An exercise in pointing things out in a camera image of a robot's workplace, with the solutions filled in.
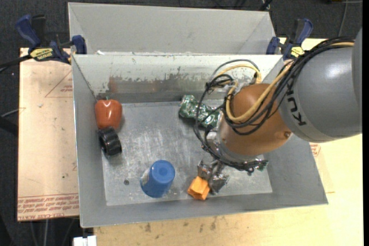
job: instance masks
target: blue clamp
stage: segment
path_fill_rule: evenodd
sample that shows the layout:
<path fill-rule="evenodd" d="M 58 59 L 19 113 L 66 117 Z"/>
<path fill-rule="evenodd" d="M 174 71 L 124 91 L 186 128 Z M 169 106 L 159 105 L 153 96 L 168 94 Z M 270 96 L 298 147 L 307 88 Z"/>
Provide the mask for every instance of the blue clamp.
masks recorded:
<path fill-rule="evenodd" d="M 48 46 L 41 46 L 41 39 L 32 27 L 31 16 L 29 14 L 21 17 L 16 22 L 16 30 L 31 44 L 28 49 L 28 55 L 39 62 L 54 60 L 56 62 L 70 64 L 70 54 L 63 50 L 64 46 L 75 46 L 76 54 L 87 53 L 86 43 L 81 35 L 73 36 L 71 41 L 67 43 L 59 44 L 59 42 L 51 41 Z"/>
<path fill-rule="evenodd" d="M 292 34 L 286 39 L 285 43 L 281 44 L 279 38 L 273 37 L 267 47 L 266 54 L 275 54 L 277 48 L 280 48 L 283 60 L 297 58 L 303 54 L 301 45 L 310 36 L 312 29 L 313 25 L 310 20 L 307 18 L 297 19 Z"/>

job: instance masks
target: green crumpled object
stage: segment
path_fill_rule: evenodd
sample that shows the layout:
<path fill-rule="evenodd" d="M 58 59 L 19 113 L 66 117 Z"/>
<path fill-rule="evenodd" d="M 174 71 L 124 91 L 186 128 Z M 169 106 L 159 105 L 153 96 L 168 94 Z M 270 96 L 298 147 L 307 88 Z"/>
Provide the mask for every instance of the green crumpled object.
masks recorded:
<path fill-rule="evenodd" d="M 196 117 L 198 101 L 192 94 L 187 94 L 183 96 L 182 101 L 179 105 L 179 114 L 184 118 L 194 118 Z M 220 112 L 218 110 L 214 111 L 215 108 L 209 107 L 205 104 L 201 104 L 199 108 L 198 121 L 201 122 L 203 127 L 209 125 L 216 127 Z"/>

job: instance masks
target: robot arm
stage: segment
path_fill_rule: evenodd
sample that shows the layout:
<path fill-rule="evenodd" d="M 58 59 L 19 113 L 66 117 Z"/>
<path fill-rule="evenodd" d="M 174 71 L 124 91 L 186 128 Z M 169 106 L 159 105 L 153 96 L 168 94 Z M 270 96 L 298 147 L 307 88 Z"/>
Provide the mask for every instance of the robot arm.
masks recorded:
<path fill-rule="evenodd" d="M 361 56 L 362 31 L 354 43 L 349 39 L 324 41 L 292 62 L 279 85 L 252 115 L 256 117 L 274 100 L 269 108 L 272 115 L 265 115 L 264 122 L 258 119 L 254 124 L 244 124 L 235 119 L 251 109 L 269 85 L 250 85 L 238 91 L 230 101 L 230 112 L 225 109 L 228 120 L 225 116 L 220 124 L 219 140 L 224 151 L 244 159 L 282 146 L 291 132 L 310 142 L 361 133 Z M 250 132 L 255 124 L 260 124 L 259 129 Z"/>
<path fill-rule="evenodd" d="M 223 72 L 207 84 L 207 90 L 219 85 Z M 248 173 L 262 170 L 268 161 L 260 157 L 281 147 L 291 134 L 324 142 L 362 131 L 362 30 L 356 39 L 325 40 L 287 61 L 271 84 L 238 87 L 231 76 L 226 78 L 222 85 L 229 83 L 231 88 L 220 106 L 218 123 L 205 131 L 204 139 L 195 128 L 202 148 L 216 163 L 217 169 L 198 167 L 198 177 L 213 192 L 228 181 L 221 173 L 223 166 Z"/>

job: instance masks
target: cardboard sheet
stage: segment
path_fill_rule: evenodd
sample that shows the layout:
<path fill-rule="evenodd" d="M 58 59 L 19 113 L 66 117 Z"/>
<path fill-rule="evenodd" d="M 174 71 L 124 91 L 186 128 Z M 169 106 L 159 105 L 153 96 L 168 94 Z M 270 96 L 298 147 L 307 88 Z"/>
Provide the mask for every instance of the cardboard sheet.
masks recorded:
<path fill-rule="evenodd" d="M 71 66 L 20 64 L 17 220 L 79 215 Z"/>

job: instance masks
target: blue cup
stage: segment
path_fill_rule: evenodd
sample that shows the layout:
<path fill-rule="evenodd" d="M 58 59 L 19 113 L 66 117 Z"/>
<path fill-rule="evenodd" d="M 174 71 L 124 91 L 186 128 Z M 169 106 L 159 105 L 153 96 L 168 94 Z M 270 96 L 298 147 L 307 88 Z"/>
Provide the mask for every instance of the blue cup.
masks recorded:
<path fill-rule="evenodd" d="M 173 165 L 166 160 L 158 160 L 142 175 L 141 188 L 147 196 L 160 198 L 168 193 L 174 177 Z"/>

